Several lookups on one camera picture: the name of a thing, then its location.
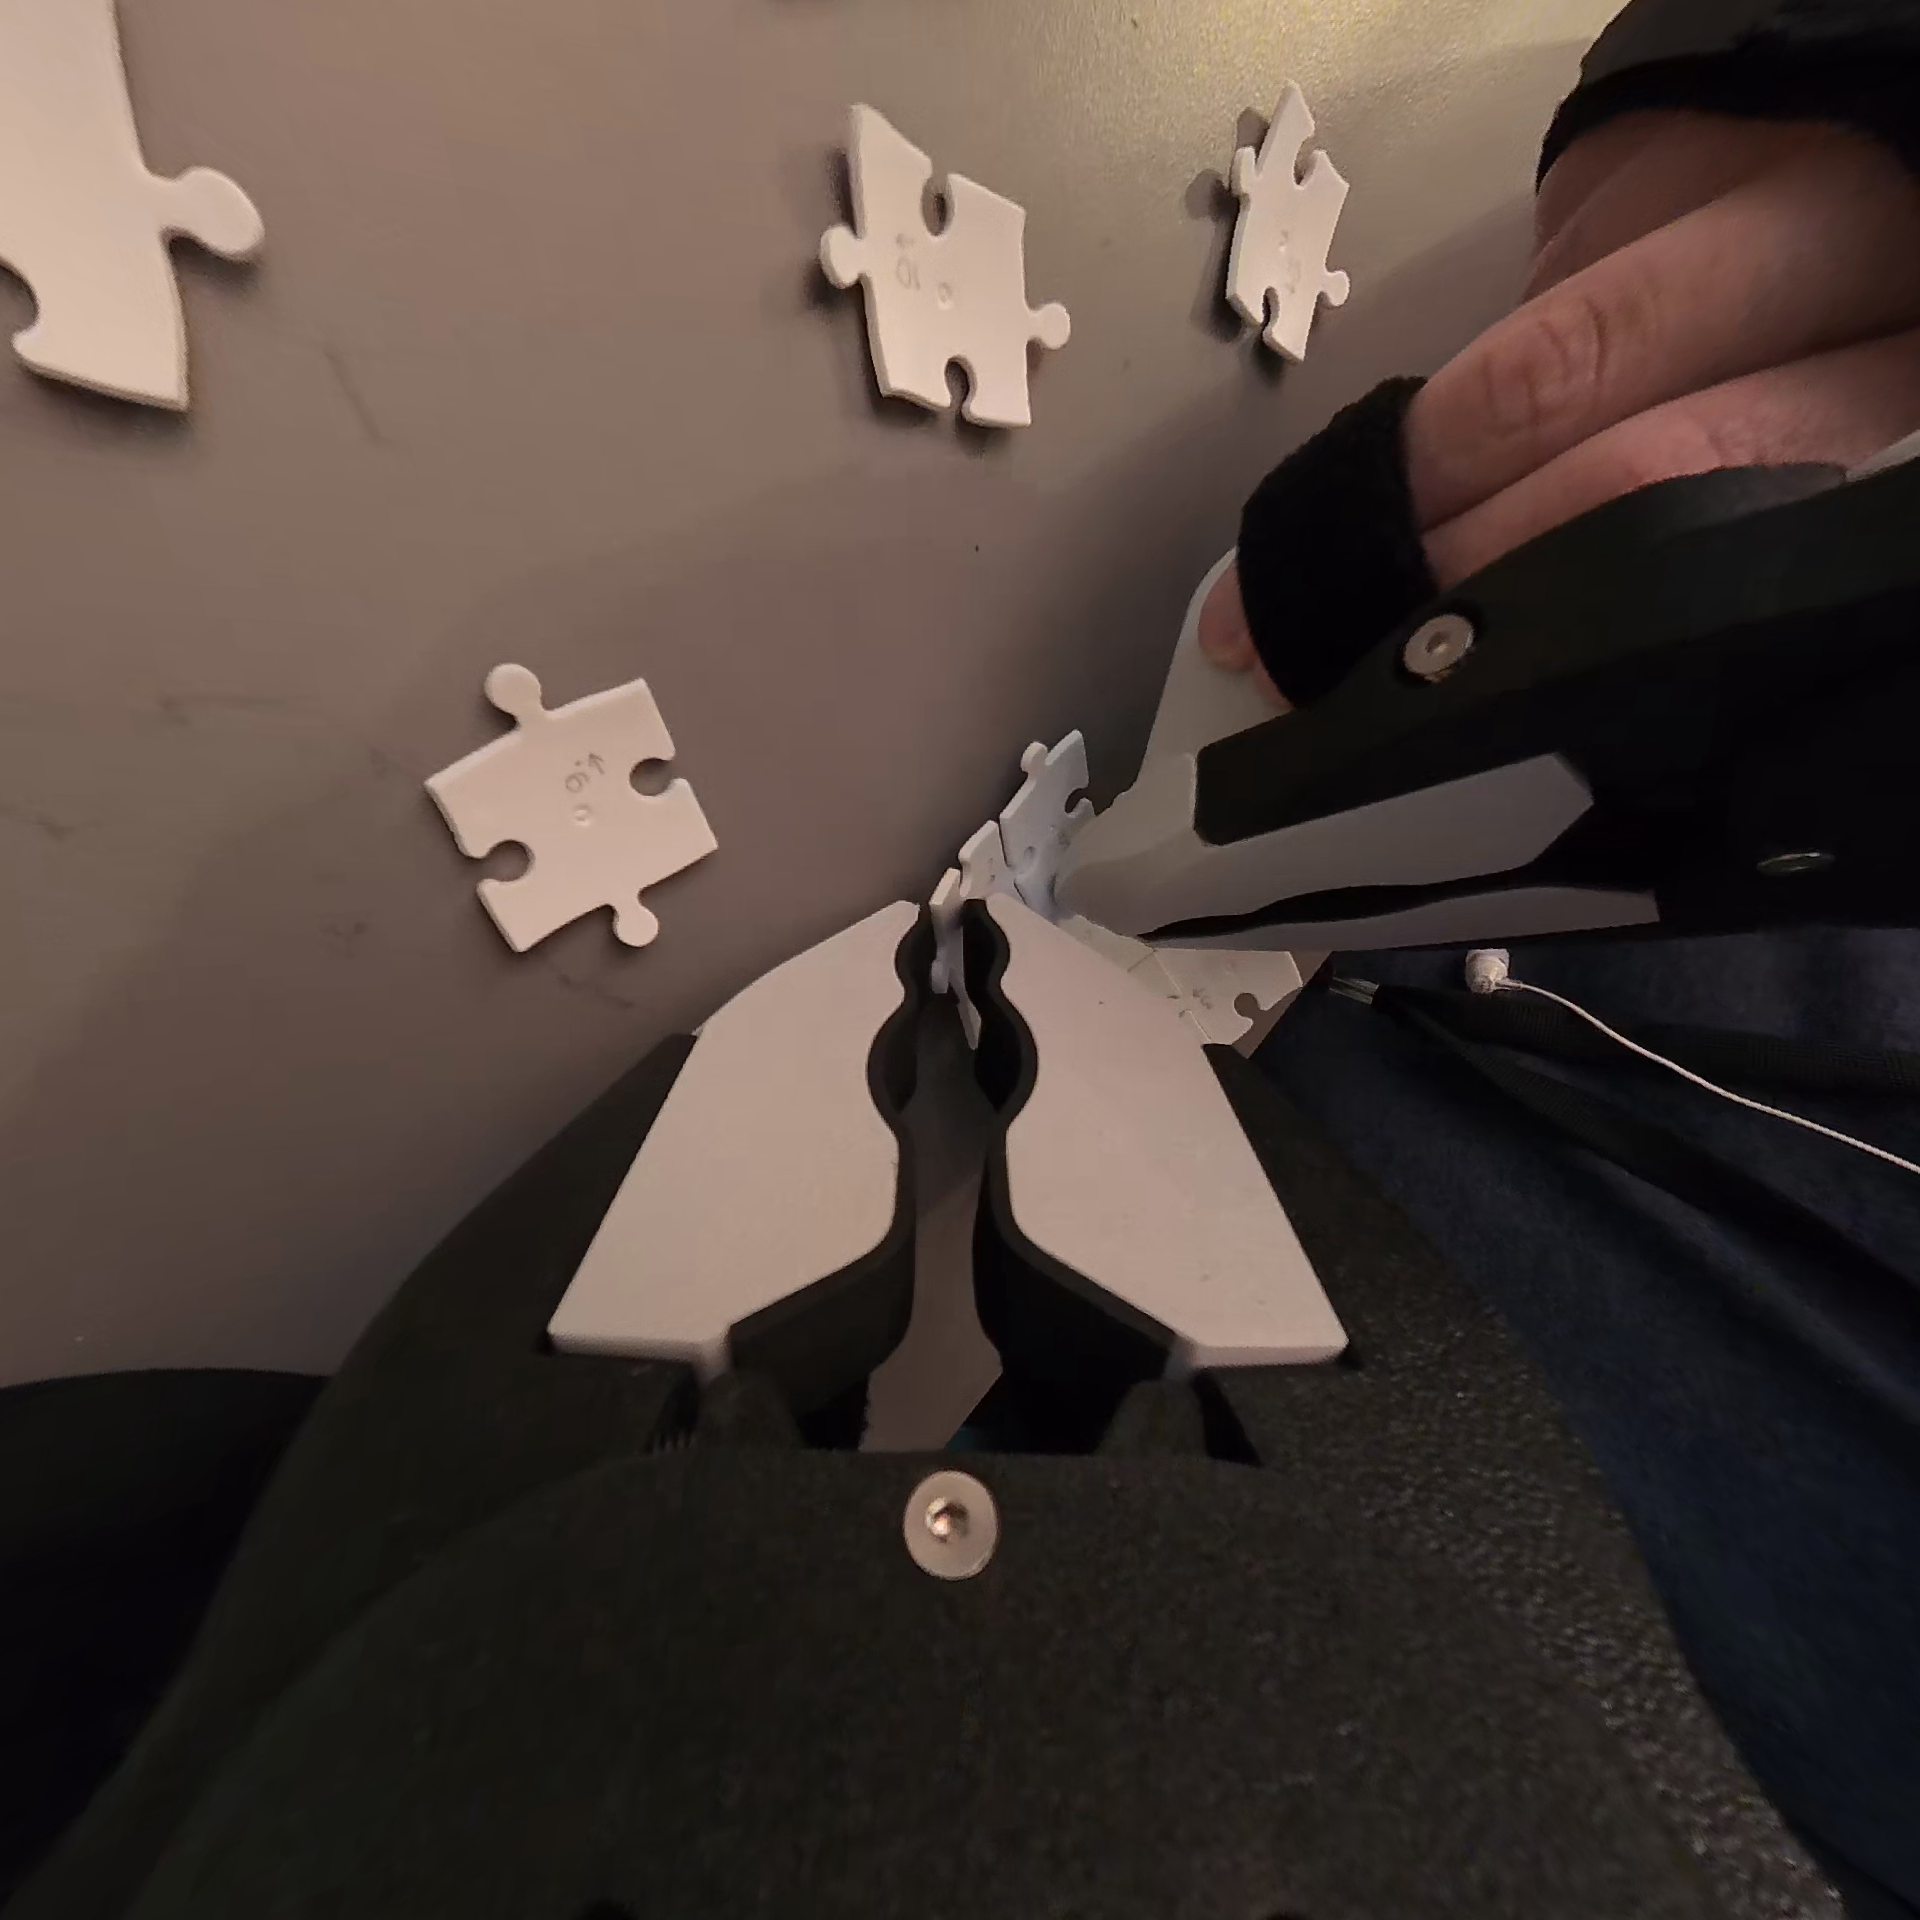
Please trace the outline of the single white jigsaw piece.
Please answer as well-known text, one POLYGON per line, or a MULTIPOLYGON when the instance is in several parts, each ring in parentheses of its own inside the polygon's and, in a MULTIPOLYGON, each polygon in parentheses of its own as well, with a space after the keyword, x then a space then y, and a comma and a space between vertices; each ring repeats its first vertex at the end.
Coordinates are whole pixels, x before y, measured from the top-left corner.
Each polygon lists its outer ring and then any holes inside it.
POLYGON ((535 674, 502 663, 483 697, 509 731, 429 777, 425 792, 466 857, 526 852, 518 877, 475 886, 492 925, 524 952, 605 908, 626 948, 650 946, 660 921, 645 891, 715 852, 686 781, 657 792, 634 783, 676 755, 651 690, 631 681, 545 708, 535 674))

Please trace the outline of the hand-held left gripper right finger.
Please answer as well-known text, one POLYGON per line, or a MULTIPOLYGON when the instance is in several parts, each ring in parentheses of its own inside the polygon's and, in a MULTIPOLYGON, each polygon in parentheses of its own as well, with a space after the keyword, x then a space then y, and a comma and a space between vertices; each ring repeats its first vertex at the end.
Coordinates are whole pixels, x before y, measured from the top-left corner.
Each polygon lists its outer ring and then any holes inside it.
POLYGON ((980 1321, 1018 1369, 1316 1367, 1345 1330, 1176 1004, 1016 897, 962 911, 995 1117, 980 1321))

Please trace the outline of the scattered loose puzzle pieces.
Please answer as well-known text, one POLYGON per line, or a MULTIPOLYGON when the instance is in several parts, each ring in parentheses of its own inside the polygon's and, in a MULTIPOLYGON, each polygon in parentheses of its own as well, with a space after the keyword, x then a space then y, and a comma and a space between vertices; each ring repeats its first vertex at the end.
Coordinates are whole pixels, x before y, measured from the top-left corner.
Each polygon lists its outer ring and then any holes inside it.
MULTIPOLYGON (((1284 88, 1260 147, 1228 170, 1237 205, 1226 302, 1260 344, 1297 365, 1316 314, 1342 307, 1349 279, 1331 246, 1349 184, 1314 147, 1297 87, 1284 88)), ((994 430, 1032 422, 1029 350, 1062 350, 1062 302, 1032 302, 1025 213, 934 164, 882 113, 848 113, 851 225, 821 235, 819 270, 860 289, 876 389, 930 413, 949 409, 948 373, 965 379, 962 418, 994 430)), ((186 321, 173 243, 234 265, 266 244, 264 218, 228 175, 202 164, 155 173, 131 109, 117 7, 1 7, 1 260, 33 300, 12 352, 33 374, 134 406, 189 406, 186 321)))

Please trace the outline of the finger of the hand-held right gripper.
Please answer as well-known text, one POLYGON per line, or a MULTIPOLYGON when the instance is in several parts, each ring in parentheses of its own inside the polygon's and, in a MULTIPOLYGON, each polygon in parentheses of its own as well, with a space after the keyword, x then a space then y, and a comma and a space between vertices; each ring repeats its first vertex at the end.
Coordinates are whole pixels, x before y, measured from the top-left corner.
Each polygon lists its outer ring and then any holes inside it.
POLYGON ((1265 922, 1193 922, 1144 933, 1151 948, 1244 952, 1373 952, 1410 948, 1499 948, 1606 930, 1660 925, 1648 892, 1524 885, 1433 899, 1362 915, 1355 908, 1284 907, 1265 922))
POLYGON ((1212 665, 1198 617, 1232 573, 1224 555, 1193 589, 1168 663, 1140 770, 1067 842, 1054 915, 1083 921, 1213 921, 1358 889, 1476 883, 1521 869, 1592 807, 1559 757, 1380 799, 1328 818, 1205 840, 1193 823, 1203 749, 1279 718, 1247 674, 1212 665))

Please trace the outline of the person's right hand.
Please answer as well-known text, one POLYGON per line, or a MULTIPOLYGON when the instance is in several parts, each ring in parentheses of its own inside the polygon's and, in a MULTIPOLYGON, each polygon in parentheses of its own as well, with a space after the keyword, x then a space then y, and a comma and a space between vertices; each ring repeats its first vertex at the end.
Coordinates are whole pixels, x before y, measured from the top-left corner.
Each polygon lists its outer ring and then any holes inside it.
POLYGON ((1917 187, 1817 123, 1641 111, 1537 191, 1518 307, 1404 421, 1444 587, 1628 492, 1856 468, 1917 425, 1917 187))

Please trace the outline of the assembled white puzzle section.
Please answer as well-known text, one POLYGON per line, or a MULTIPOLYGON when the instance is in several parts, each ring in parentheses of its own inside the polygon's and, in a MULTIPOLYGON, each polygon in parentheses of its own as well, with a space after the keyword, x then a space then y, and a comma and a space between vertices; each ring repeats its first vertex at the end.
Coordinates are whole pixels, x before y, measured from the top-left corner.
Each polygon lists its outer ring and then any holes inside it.
POLYGON ((1009 897, 1035 911, 1081 946, 1106 958, 1140 989, 1172 1004, 1203 1044, 1228 1044, 1253 1055, 1272 1026, 1318 969, 1300 967, 1285 952, 1230 952, 1220 948, 1150 946, 1086 918, 1065 916, 1054 883, 1063 857, 1093 808, 1086 743, 1067 733, 1045 746, 1029 743, 1020 757, 1021 783, 998 818, 983 823, 960 848, 930 900, 934 952, 930 987, 951 997, 970 1048, 980 1041, 980 1017, 963 979, 962 907, 967 900, 1009 897))

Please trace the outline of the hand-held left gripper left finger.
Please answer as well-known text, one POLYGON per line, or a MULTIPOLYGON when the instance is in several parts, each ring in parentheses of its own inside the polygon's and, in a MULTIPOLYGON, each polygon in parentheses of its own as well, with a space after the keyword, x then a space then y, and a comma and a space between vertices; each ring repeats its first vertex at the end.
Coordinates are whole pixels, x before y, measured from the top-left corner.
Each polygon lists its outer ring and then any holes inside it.
POLYGON ((900 1110, 919 911, 893 900, 695 1033, 545 1339, 697 1375, 869 1375, 914 1283, 900 1110))

